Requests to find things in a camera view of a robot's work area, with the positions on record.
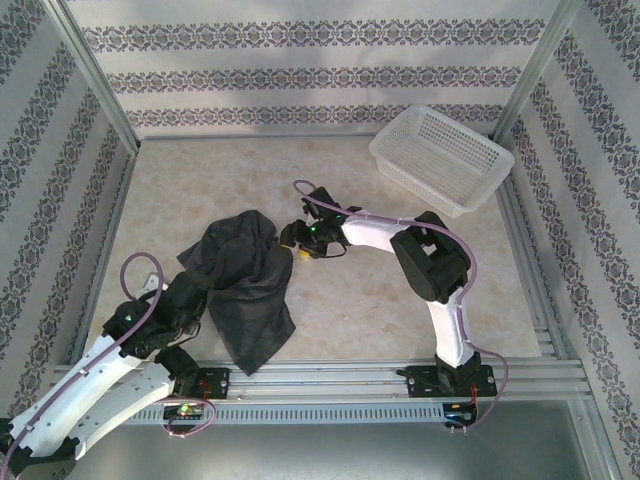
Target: floor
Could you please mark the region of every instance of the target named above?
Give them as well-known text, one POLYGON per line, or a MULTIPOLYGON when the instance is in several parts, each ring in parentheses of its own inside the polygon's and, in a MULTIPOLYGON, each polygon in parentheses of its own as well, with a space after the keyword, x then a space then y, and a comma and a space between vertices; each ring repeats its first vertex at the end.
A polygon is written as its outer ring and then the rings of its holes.
MULTIPOLYGON (((125 297, 120 265, 144 250, 171 279, 176 255, 200 239, 213 221, 259 209, 281 230, 302 217, 291 184, 323 185, 343 206, 417 216, 428 204, 382 176, 368 151, 371 137, 150 141, 142 144, 88 345, 125 297)), ((469 293, 470 335, 507 356, 539 356, 540 349, 494 196, 447 226, 466 239, 479 262, 469 293)), ((134 262, 132 291, 153 267, 134 262)), ((367 247, 338 260, 295 259, 287 304, 297 329, 274 360, 430 357, 435 335, 429 311, 406 283, 395 259, 367 247)), ((185 345, 197 360, 228 355, 208 314, 198 338, 185 345)))

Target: dark gray fabric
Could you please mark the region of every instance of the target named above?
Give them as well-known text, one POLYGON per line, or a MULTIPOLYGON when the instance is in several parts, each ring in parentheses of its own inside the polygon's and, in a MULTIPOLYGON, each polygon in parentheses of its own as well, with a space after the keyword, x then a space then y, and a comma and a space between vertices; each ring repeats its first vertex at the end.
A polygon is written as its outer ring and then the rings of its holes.
POLYGON ((209 287, 209 313, 233 362, 251 375, 289 339, 284 303, 293 256, 256 210, 209 225, 178 261, 209 287))

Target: wall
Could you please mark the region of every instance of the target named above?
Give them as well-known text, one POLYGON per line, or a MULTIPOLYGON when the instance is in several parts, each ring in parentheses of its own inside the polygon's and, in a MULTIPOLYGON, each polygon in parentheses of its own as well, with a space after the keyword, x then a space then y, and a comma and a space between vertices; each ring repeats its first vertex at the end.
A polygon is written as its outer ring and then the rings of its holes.
POLYGON ((624 478, 640 477, 639 5, 580 7, 510 140, 510 181, 624 478))
POLYGON ((141 138, 377 133, 423 103, 488 133, 558 0, 68 0, 141 138))
POLYGON ((43 6, 0 0, 0 410, 64 363, 131 161, 43 6))

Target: mesh basket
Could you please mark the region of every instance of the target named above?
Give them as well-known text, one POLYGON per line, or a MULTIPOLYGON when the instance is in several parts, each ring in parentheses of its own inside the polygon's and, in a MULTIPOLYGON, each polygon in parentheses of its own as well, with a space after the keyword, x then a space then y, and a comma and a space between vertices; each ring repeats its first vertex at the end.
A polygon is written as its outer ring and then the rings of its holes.
POLYGON ((482 205, 514 164, 504 148, 423 105, 393 119, 369 151, 380 172, 450 217, 482 205))

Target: purple cable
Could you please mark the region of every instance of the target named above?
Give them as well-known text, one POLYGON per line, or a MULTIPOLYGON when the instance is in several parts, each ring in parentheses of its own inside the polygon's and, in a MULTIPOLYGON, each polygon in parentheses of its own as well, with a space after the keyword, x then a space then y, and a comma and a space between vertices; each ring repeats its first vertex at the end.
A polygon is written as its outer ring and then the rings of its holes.
POLYGON ((164 428, 164 430, 166 430, 166 432, 169 434, 170 437, 179 437, 179 438, 187 438, 190 437, 191 435, 195 435, 196 433, 199 433, 201 431, 203 431, 205 428, 209 427, 213 422, 215 422, 217 416, 218 416, 218 410, 216 409, 216 406, 211 403, 209 400, 207 399, 202 399, 202 398, 190 398, 190 397, 167 397, 163 400, 160 400, 158 402, 156 402, 157 404, 160 405, 166 405, 167 403, 174 403, 174 402, 180 402, 180 403, 197 403, 197 404, 206 404, 211 408, 211 418, 209 420, 207 420, 205 423, 203 423, 202 425, 200 425, 199 427, 195 427, 191 430, 189 430, 188 432, 185 433, 173 433, 173 431, 171 430, 171 424, 173 424, 174 420, 178 420, 179 418, 172 418, 171 420, 169 420, 169 423, 167 423, 166 427, 162 427, 164 428))
POLYGON ((462 240, 462 238, 460 238, 458 235, 453 233, 451 230, 447 230, 446 228, 443 228, 439 225, 433 225, 431 223, 425 223, 425 222, 417 222, 415 220, 403 220, 400 218, 387 217, 384 215, 373 215, 373 214, 366 214, 366 213, 360 213, 360 212, 350 212, 349 210, 345 210, 343 208, 339 208, 329 203, 322 202, 320 200, 316 200, 313 197, 310 197, 308 194, 306 194, 300 189, 299 185, 307 185, 313 190, 316 189, 316 186, 313 183, 309 182, 308 180, 296 180, 295 182, 293 182, 294 190, 298 192, 302 198, 304 198, 305 200, 311 203, 315 203, 316 205, 320 205, 321 207, 327 208, 329 210, 333 210, 334 212, 337 212, 337 213, 341 213, 342 215, 347 217, 358 217, 363 219, 377 220, 379 222, 390 223, 393 225, 415 226, 420 228, 426 228, 428 230, 433 230, 434 232, 442 233, 443 235, 446 235, 447 237, 454 240, 458 245, 460 245, 464 253, 466 253, 467 257, 469 257, 469 263, 471 264, 471 274, 469 275, 469 281, 464 286, 464 288, 460 292, 460 295, 458 295, 458 298, 456 299, 456 306, 458 307, 456 311, 456 318, 458 320, 458 326, 460 328, 460 335, 462 337, 462 341, 467 343, 471 348, 485 355, 491 355, 493 357, 496 357, 502 362, 504 366, 504 377, 502 379, 502 383, 500 384, 500 388, 498 389, 498 393, 493 398, 493 401, 485 411, 484 415, 482 415, 482 417, 479 418, 478 421, 475 422, 473 425, 463 429, 463 431, 464 433, 467 433, 473 430, 474 428, 476 428, 478 425, 480 425, 484 421, 487 415, 493 411, 496 404, 500 400, 500 397, 502 397, 502 394, 504 393, 504 389, 507 386, 507 382, 509 381, 509 363, 507 362, 507 359, 504 358, 499 353, 491 352, 489 350, 485 350, 483 348, 480 348, 474 345, 473 342, 471 342, 471 340, 467 336, 467 332, 464 328, 464 322, 462 320, 462 299, 465 297, 467 292, 469 292, 469 290, 475 283, 476 278, 478 277, 478 262, 476 260, 475 255, 471 251, 471 248, 469 248, 469 245, 467 245, 467 243, 464 240, 462 240))
MULTIPOLYGON (((162 285, 164 283, 164 274, 162 272, 162 265, 160 265, 160 262, 158 261, 158 259, 147 252, 134 253, 124 261, 124 263, 122 264, 122 267, 120 268, 120 285, 122 286, 125 292, 125 295, 132 300, 135 300, 135 297, 132 297, 129 291, 127 290, 127 287, 124 283, 124 274, 129 264, 138 257, 146 257, 149 260, 151 260, 153 265, 156 267, 159 285, 162 285)), ((116 348, 118 348, 120 345, 126 342, 129 338, 131 338, 131 336, 134 335, 138 331, 138 329, 140 329, 140 327, 142 327, 144 322, 146 322, 149 319, 149 317, 151 317, 151 314, 153 313, 156 306, 158 305, 158 302, 160 301, 160 295, 162 295, 162 288, 158 288, 156 290, 156 293, 153 296, 153 299, 151 301, 151 305, 149 305, 149 308, 147 309, 147 311, 144 312, 144 315, 142 315, 140 320, 133 326, 133 328, 127 331, 127 333, 125 333, 122 337, 120 337, 113 345, 111 345, 109 348, 106 348, 96 358, 94 358, 91 362, 89 362, 84 367, 84 370, 85 370, 84 374, 80 372, 76 373, 73 377, 67 380, 67 382, 64 385, 62 385, 53 395, 51 395, 51 397, 46 402, 42 404, 42 407, 40 407, 40 409, 33 415, 33 418, 31 418, 31 420, 27 422, 25 428, 22 429, 22 431, 18 434, 14 442, 9 447, 9 450, 7 450, 7 454, 5 455, 4 460, 2 462, 2 469, 0 470, 0 480, 7 479, 7 473, 9 470, 9 460, 11 459, 11 456, 14 454, 18 446, 20 445, 20 442, 22 442, 24 437, 27 436, 29 429, 33 428, 33 426, 38 422, 38 420, 40 420, 42 415, 44 415, 44 413, 51 407, 51 405, 54 404, 54 402, 58 398, 60 398, 64 394, 64 392, 66 392, 69 388, 71 388, 71 386, 74 383, 76 383, 83 376, 85 376, 87 372, 91 371, 91 369, 94 366, 100 363, 100 361, 102 361, 107 355, 109 355, 116 348)))

